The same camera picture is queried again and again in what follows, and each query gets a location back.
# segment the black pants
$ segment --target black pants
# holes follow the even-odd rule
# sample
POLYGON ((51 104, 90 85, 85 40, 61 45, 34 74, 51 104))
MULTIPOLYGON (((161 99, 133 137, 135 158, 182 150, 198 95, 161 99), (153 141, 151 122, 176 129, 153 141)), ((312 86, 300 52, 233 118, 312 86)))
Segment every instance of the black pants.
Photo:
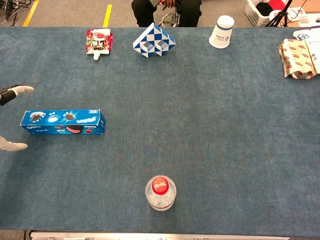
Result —
MULTIPOLYGON (((180 14, 180 27, 196 27, 201 16, 202 0, 176 0, 176 11, 180 14)), ((157 10, 149 0, 133 0, 132 10, 139 27, 148 27, 154 22, 154 12, 157 10)))

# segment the blue carpet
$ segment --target blue carpet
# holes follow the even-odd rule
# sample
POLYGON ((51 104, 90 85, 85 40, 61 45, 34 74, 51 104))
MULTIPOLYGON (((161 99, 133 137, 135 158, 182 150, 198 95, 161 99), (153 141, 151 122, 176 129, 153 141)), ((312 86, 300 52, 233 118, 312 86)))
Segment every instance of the blue carpet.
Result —
POLYGON ((293 28, 168 28, 176 46, 147 59, 140 28, 115 28, 109 56, 85 28, 0 28, 0 83, 34 94, 0 108, 0 228, 320 237, 320 78, 284 78, 277 46, 293 28), (31 135, 25 110, 97 109, 104 135, 31 135), (145 197, 175 181, 166 212, 145 197))

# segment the oreo box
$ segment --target oreo box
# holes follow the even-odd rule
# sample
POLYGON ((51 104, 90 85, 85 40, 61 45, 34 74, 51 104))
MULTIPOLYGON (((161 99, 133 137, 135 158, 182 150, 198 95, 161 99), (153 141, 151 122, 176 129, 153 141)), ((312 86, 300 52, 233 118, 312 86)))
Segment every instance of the oreo box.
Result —
POLYGON ((32 134, 104 134, 100 109, 27 110, 20 126, 32 134))

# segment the chair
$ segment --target chair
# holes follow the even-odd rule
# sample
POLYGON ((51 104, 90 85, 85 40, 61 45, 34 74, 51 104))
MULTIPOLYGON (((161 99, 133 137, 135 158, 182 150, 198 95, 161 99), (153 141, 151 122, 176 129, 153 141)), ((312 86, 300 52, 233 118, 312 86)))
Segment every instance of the chair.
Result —
POLYGON ((177 8, 174 8, 174 12, 164 15, 164 17, 161 19, 161 22, 159 23, 159 27, 166 27, 165 24, 170 24, 171 27, 175 28, 176 26, 179 26, 179 23, 180 15, 177 13, 177 8))

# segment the paper cup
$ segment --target paper cup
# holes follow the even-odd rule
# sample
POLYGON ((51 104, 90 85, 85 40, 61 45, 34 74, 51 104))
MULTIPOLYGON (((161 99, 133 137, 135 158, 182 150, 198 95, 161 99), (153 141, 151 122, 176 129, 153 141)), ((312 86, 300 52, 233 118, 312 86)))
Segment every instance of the paper cup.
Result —
POLYGON ((220 16, 215 24, 211 37, 209 38, 209 43, 218 49, 228 47, 234 24, 235 20, 231 16, 220 16))

